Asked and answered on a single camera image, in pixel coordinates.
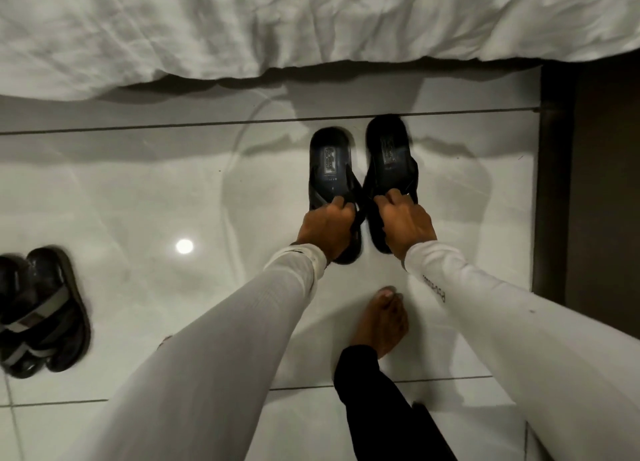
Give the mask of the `person's left hand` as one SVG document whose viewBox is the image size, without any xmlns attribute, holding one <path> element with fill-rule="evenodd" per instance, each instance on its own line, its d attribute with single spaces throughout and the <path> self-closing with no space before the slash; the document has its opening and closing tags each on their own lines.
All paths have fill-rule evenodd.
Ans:
<svg viewBox="0 0 640 461">
<path fill-rule="evenodd" d="M 334 262 L 351 242 L 351 226 L 354 223 L 332 223 L 329 219 L 329 203 L 309 211 L 303 219 L 295 245 L 314 245 Z"/>
</svg>

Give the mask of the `person's right hand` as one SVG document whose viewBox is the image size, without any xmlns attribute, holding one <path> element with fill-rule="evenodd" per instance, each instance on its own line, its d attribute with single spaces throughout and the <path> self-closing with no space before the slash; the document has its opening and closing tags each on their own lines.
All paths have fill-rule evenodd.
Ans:
<svg viewBox="0 0 640 461">
<path fill-rule="evenodd" d="M 381 217 L 385 242 L 402 264 L 414 245 L 437 240 L 430 215 L 423 207 L 416 205 L 409 217 Z"/>
</svg>

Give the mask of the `black slide sandal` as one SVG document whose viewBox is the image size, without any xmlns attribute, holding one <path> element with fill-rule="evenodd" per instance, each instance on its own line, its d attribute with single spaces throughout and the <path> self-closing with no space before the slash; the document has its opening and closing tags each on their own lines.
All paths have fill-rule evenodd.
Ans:
<svg viewBox="0 0 640 461">
<path fill-rule="evenodd" d="M 391 254 L 374 197 L 384 196 L 390 189 L 398 189 L 418 203 L 419 169 L 410 152 L 410 139 L 404 122 L 396 114 L 373 118 L 365 132 L 365 145 L 369 168 L 363 191 L 369 232 L 374 247 L 383 254 Z"/>
<path fill-rule="evenodd" d="M 335 260 L 341 265 L 352 264 L 362 252 L 361 225 L 366 213 L 364 191 L 351 165 L 348 135 L 338 127 L 317 130 L 310 141 L 309 156 L 309 209 L 316 210 L 327 205 L 337 196 L 355 207 L 349 245 Z"/>
</svg>

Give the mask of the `person's left forearm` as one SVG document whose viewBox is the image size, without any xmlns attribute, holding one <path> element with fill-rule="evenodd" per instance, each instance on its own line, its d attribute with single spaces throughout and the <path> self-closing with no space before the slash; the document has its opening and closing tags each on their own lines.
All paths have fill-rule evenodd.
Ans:
<svg viewBox="0 0 640 461">
<path fill-rule="evenodd" d="M 292 245 L 154 352 L 59 461 L 243 461 L 326 268 Z"/>
</svg>

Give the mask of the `person's right forearm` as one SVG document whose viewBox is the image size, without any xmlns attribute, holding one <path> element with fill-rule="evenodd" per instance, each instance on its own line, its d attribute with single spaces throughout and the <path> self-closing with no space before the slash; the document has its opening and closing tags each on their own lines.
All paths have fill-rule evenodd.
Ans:
<svg viewBox="0 0 640 461">
<path fill-rule="evenodd" d="M 439 241 L 411 247 L 404 268 L 442 302 L 555 461 L 640 461 L 640 340 Z"/>
</svg>

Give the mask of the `person's bare foot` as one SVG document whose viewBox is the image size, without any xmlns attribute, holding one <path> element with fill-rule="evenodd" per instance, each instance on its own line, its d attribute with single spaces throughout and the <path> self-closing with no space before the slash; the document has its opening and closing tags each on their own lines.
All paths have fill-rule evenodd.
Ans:
<svg viewBox="0 0 640 461">
<path fill-rule="evenodd" d="M 392 352 L 409 332 L 403 294 L 395 287 L 379 289 L 362 313 L 349 346 L 368 346 L 380 360 Z"/>
</svg>

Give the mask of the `white bed sheet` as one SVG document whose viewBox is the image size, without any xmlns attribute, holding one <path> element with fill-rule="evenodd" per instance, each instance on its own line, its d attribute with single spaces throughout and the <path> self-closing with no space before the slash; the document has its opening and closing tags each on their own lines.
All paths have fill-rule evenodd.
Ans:
<svg viewBox="0 0 640 461">
<path fill-rule="evenodd" d="M 640 48 L 640 0 L 0 0 L 0 95 L 77 101 L 164 75 L 338 61 L 592 61 Z"/>
</svg>

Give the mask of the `person's black trouser leg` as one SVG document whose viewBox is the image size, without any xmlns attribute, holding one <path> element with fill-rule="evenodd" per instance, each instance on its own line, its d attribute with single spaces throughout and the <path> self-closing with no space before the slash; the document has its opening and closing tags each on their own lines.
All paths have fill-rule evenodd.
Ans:
<svg viewBox="0 0 640 461">
<path fill-rule="evenodd" d="M 370 346 L 345 348 L 333 383 L 357 461 L 457 461 L 428 409 L 407 402 Z"/>
</svg>

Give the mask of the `dark wooden bed frame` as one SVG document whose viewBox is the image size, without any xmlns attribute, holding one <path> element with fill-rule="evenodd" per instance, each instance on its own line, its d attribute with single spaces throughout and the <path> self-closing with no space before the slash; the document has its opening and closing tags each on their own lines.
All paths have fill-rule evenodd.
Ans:
<svg viewBox="0 0 640 461">
<path fill-rule="evenodd" d="M 640 49 L 541 67 L 532 291 L 640 339 Z"/>
</svg>

